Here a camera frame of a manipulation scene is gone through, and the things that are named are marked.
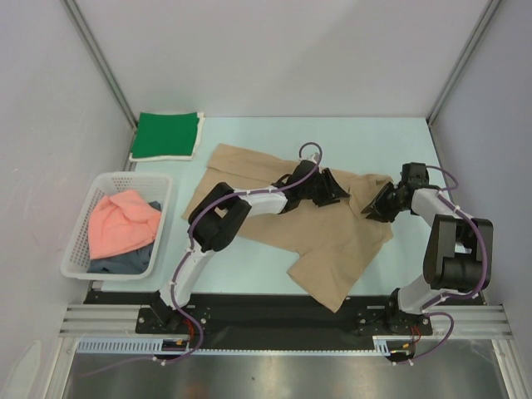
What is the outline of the beige t shirt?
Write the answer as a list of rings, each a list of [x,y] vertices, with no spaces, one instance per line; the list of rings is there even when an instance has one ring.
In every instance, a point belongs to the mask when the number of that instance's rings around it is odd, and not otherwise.
[[[234,189],[261,189],[294,171],[297,164],[241,147],[219,144],[207,170],[182,214],[193,209],[219,182]],[[286,214],[253,216],[239,236],[298,254],[290,278],[332,312],[337,312],[355,282],[392,238],[389,223],[367,219],[363,209],[389,182],[387,175],[356,175],[333,170],[333,178],[348,192],[347,199],[317,207],[304,200]]]

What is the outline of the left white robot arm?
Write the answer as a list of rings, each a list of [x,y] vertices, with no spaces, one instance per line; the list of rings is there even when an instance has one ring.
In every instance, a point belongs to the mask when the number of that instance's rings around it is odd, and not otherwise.
[[[319,168],[320,160],[320,155],[303,159],[292,173],[258,189],[235,189],[226,182],[214,186],[191,212],[186,232],[188,245],[168,283],[158,291],[162,305],[154,320],[159,327],[173,333],[190,320],[183,307],[190,300],[192,288],[205,265],[233,242],[246,219],[286,214],[303,200],[323,207],[349,197],[330,169]]]

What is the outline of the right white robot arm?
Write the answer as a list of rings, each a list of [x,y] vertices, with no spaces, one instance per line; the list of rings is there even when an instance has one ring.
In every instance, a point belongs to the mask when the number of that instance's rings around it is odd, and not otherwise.
[[[401,180],[387,183],[363,209],[370,220],[391,223],[403,211],[420,216],[431,232],[421,276],[395,289],[380,320],[393,335],[416,330],[430,309],[448,300],[471,300],[490,283],[494,225],[446,198],[447,187],[430,182],[431,166],[408,163]]]

